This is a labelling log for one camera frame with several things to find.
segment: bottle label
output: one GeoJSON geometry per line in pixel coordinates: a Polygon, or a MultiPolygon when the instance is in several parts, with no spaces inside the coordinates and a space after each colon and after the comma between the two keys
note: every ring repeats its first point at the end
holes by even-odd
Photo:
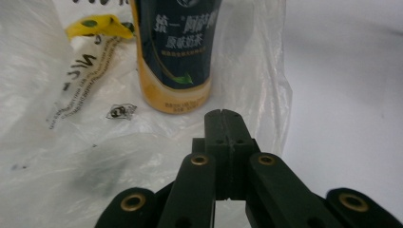
{"type": "Polygon", "coordinates": [[[173,89],[200,86],[210,75],[221,0],[138,0],[144,62],[173,89]]]}

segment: plastic bag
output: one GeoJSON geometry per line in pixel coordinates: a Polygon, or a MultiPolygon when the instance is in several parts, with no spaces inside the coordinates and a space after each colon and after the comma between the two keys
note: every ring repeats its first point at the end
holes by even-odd
{"type": "MultiPolygon", "coordinates": [[[[158,191],[175,179],[213,109],[238,112],[259,147],[280,155],[291,104],[282,62],[284,0],[222,2],[212,92],[196,111],[174,116],[149,107],[137,78],[135,40],[120,40],[80,110],[49,129],[54,102],[69,99],[64,80],[75,54],[96,39],[70,45],[63,28],[94,13],[131,18],[125,1],[75,2],[55,1],[59,14],[49,0],[2,2],[0,227],[93,227],[126,188],[158,191]],[[137,109],[131,120],[109,119],[114,105],[137,109]]],[[[248,227],[242,206],[218,202],[216,227],[248,227]]]]}

